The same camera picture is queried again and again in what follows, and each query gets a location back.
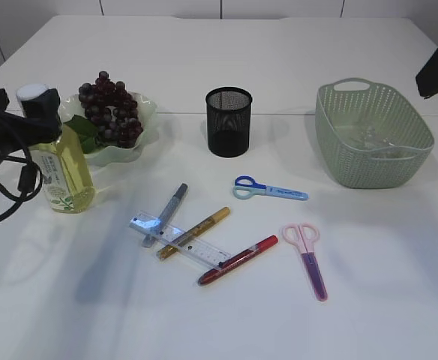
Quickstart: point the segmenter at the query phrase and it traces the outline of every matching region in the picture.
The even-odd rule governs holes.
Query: transparent ruler
[[[151,235],[157,238],[164,245],[171,245],[176,248],[181,254],[192,260],[202,263],[209,268],[220,270],[220,263],[230,259],[232,255],[226,251],[222,251],[217,247],[199,239],[192,238],[187,244],[179,245],[173,241],[185,231],[172,225],[161,226],[161,220],[147,212],[141,211],[129,222],[129,227],[139,231],[144,235]]]

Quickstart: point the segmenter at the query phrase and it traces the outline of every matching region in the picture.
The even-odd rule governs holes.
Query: bottle label
[[[74,210],[72,195],[66,182],[61,161],[57,155],[33,150],[31,151],[32,160],[42,171],[42,189],[46,195],[51,208],[55,210]]]

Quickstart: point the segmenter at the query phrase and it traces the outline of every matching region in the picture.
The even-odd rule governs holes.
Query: wavy white bowl
[[[130,92],[134,100],[138,103],[139,121],[142,124],[144,131],[137,137],[136,145],[133,148],[119,148],[117,146],[107,146],[101,150],[92,152],[91,154],[84,154],[84,157],[89,165],[103,167],[110,163],[125,163],[129,161],[145,134],[151,127],[151,119],[157,109],[156,103],[149,100],[146,96],[136,92]],[[85,116],[84,109],[81,107],[79,95],[75,94],[61,102],[58,109],[61,121],[67,123],[74,115]]]

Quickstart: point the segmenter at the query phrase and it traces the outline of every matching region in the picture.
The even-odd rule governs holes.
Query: yellow liquid
[[[64,179],[70,192],[69,205],[59,204],[62,208],[52,207],[52,210],[68,214],[76,214],[86,210],[94,199],[95,189],[76,133],[63,124],[62,135],[57,141],[34,145],[30,149],[31,151],[39,150],[52,153],[57,156],[61,164]]]

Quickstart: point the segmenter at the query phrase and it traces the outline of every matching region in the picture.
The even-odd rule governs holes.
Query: white bottle cap
[[[37,98],[44,92],[49,90],[49,87],[44,84],[28,84],[19,88],[16,91],[17,101],[21,104],[23,101],[28,101]]]

